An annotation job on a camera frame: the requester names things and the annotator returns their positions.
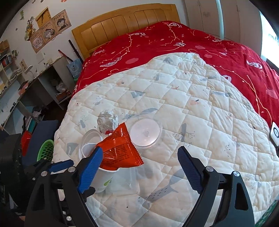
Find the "blue upholstered chair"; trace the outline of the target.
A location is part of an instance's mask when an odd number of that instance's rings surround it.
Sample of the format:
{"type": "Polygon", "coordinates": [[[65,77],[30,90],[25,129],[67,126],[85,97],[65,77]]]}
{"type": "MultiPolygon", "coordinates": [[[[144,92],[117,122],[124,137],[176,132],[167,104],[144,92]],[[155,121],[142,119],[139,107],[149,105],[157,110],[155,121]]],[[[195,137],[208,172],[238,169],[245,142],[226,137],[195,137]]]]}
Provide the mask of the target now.
{"type": "Polygon", "coordinates": [[[46,140],[53,140],[54,134],[59,127],[58,120],[40,121],[36,126],[28,145],[27,154],[22,156],[24,168],[37,162],[37,156],[42,144],[46,140]]]}

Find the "white paper cup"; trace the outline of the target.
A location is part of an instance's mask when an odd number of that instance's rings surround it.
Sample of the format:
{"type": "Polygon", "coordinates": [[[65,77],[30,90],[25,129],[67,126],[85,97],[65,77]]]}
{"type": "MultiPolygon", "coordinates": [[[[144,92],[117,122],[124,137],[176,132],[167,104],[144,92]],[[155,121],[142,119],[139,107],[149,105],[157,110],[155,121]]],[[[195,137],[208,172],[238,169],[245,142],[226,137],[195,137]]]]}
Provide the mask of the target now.
{"type": "MultiPolygon", "coordinates": [[[[78,154],[80,160],[83,158],[87,158],[93,152],[95,147],[96,143],[87,143],[81,146],[78,154]]],[[[107,185],[111,182],[113,175],[118,171],[119,169],[112,171],[99,168],[91,183],[91,187],[95,188],[96,193],[103,192],[106,189],[107,185]]]]}

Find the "white wardrobe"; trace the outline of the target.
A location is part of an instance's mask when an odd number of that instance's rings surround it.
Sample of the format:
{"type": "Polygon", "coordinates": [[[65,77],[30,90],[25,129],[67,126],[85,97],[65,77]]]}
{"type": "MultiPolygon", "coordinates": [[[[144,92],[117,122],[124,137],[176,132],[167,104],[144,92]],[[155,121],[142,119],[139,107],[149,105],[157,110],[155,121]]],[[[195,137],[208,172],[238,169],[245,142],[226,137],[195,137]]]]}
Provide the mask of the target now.
{"type": "Polygon", "coordinates": [[[250,1],[188,0],[185,6],[190,28],[241,43],[261,55],[261,14],[250,1]]]}

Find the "white wall shelf unit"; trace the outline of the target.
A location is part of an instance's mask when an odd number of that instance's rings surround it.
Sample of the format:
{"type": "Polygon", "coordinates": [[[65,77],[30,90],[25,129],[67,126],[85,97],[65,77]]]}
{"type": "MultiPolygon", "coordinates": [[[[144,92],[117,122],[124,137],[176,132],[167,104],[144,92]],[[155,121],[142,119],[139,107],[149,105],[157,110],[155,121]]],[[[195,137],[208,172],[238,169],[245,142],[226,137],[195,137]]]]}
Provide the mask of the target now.
{"type": "Polygon", "coordinates": [[[38,75],[30,80],[22,73],[13,80],[7,78],[7,86],[1,90],[1,130],[8,134],[21,132],[23,118],[39,122],[39,117],[32,112],[33,107],[44,107],[55,102],[60,109],[74,90],[75,81],[67,65],[72,61],[61,50],[60,57],[48,63],[38,75]]]}

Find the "blue paper bag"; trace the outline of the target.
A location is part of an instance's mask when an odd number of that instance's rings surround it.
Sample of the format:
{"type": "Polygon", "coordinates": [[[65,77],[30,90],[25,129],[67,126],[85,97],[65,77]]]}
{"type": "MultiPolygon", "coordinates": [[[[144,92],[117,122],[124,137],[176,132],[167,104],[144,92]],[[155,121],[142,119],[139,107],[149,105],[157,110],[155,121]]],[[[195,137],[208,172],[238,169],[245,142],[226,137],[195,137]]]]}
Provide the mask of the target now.
{"type": "Polygon", "coordinates": [[[78,79],[82,71],[82,63],[80,59],[76,59],[67,65],[68,70],[74,79],[78,79]]]}

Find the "clear round plastic lid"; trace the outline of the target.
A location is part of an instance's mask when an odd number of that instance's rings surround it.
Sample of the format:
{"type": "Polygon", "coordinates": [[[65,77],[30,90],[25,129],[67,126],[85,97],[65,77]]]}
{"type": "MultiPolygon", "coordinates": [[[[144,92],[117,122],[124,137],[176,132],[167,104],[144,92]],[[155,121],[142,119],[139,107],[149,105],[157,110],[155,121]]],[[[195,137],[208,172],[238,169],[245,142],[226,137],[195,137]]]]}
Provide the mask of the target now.
{"type": "Polygon", "coordinates": [[[162,124],[151,118],[140,118],[129,128],[133,145],[138,149],[147,149],[157,144],[162,135],[162,124]]]}

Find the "red snack wrapper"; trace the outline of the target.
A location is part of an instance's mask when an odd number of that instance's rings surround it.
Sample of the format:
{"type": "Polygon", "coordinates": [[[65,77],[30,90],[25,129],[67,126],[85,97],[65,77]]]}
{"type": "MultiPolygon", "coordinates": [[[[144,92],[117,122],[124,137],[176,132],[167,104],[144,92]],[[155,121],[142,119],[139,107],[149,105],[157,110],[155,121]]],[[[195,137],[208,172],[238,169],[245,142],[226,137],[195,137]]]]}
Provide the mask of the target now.
{"type": "Polygon", "coordinates": [[[124,122],[97,146],[103,151],[103,160],[100,165],[102,169],[115,171],[118,168],[138,167],[144,164],[130,139],[124,122]]]}

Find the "crumpled foil ball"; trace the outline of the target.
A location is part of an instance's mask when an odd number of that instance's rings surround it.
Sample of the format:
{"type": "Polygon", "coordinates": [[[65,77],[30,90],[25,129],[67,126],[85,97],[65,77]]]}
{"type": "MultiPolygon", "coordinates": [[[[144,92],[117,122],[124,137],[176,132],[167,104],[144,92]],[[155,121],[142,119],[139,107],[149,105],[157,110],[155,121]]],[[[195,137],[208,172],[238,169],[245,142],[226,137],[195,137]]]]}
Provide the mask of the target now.
{"type": "Polygon", "coordinates": [[[109,134],[118,127],[118,116],[111,110],[104,110],[99,114],[97,124],[102,134],[109,134]]]}

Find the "white phone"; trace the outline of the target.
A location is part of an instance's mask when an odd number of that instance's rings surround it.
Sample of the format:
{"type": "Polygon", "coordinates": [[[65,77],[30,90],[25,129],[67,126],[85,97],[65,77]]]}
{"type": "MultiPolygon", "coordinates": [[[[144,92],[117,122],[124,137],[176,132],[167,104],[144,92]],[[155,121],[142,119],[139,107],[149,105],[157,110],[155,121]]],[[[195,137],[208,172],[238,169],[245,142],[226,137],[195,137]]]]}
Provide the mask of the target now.
{"type": "Polygon", "coordinates": [[[279,128],[275,122],[272,123],[272,126],[270,128],[270,134],[269,134],[270,140],[272,141],[273,145],[275,147],[278,147],[279,145],[279,128]]]}

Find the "wooden headboard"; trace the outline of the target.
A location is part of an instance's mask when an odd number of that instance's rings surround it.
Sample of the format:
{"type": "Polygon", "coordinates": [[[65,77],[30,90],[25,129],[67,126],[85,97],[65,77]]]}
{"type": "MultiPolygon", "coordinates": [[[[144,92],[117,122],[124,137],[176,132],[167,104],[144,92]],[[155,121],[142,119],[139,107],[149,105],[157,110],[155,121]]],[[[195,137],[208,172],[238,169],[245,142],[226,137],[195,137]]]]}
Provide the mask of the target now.
{"type": "Polygon", "coordinates": [[[142,4],[101,14],[72,30],[84,59],[115,37],[160,21],[180,22],[175,4],[142,4]]]}

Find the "wall posters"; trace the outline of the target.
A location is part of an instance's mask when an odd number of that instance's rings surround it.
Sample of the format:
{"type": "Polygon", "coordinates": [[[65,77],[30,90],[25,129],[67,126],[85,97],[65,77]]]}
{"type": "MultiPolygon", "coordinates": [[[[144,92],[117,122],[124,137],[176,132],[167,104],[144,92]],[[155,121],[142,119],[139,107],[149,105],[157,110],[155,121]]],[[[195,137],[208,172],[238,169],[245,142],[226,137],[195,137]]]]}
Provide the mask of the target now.
{"type": "Polygon", "coordinates": [[[35,31],[29,41],[35,53],[38,53],[50,41],[56,38],[63,31],[71,27],[66,10],[62,10],[54,17],[45,22],[37,31],[35,31]]]}

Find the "white quilted blanket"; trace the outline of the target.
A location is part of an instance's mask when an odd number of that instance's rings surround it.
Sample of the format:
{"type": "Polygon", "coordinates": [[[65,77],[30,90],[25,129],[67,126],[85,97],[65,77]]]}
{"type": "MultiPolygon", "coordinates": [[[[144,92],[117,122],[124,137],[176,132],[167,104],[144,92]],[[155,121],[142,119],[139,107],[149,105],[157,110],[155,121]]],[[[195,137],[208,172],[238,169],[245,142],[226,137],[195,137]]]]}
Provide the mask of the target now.
{"type": "Polygon", "coordinates": [[[278,156],[267,122],[216,69],[194,53],[158,56],[78,91],[54,136],[55,162],[79,162],[83,136],[102,111],[131,126],[142,118],[162,126],[143,165],[118,171],[86,205],[99,226],[181,226],[199,195],[177,159],[189,153],[219,173],[238,171],[259,220],[278,198],[278,156]]]}

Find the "green plastic trash basket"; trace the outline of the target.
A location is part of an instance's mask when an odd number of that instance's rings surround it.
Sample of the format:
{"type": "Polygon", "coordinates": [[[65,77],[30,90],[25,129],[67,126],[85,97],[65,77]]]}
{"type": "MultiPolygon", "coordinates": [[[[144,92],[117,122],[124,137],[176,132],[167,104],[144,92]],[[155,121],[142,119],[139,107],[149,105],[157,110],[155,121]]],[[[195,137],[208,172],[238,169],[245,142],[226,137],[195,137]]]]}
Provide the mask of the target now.
{"type": "Polygon", "coordinates": [[[52,161],[53,150],[54,150],[53,140],[46,140],[39,149],[37,155],[37,161],[40,161],[41,159],[52,161]]]}

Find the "red patterned bedspread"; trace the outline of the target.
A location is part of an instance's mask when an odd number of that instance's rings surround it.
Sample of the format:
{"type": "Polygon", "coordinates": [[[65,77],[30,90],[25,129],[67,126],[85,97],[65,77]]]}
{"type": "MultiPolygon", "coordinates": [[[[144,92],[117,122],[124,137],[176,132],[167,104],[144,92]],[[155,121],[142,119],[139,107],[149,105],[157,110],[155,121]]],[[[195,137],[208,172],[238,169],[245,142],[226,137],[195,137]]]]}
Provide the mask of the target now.
{"type": "Polygon", "coordinates": [[[245,45],[172,21],[118,36],[97,48],[85,60],[74,91],[178,52],[198,54],[237,87],[268,124],[278,123],[278,73],[266,61],[245,45]]]}

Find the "window with dark frame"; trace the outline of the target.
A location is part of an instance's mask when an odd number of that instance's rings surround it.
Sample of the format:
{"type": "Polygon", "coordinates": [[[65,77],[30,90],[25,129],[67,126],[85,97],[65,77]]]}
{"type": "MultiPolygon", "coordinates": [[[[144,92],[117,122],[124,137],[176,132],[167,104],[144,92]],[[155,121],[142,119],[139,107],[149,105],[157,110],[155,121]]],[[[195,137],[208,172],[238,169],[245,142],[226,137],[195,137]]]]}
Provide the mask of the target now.
{"type": "Polygon", "coordinates": [[[265,16],[260,13],[262,22],[261,58],[278,73],[278,36],[265,16]]]}

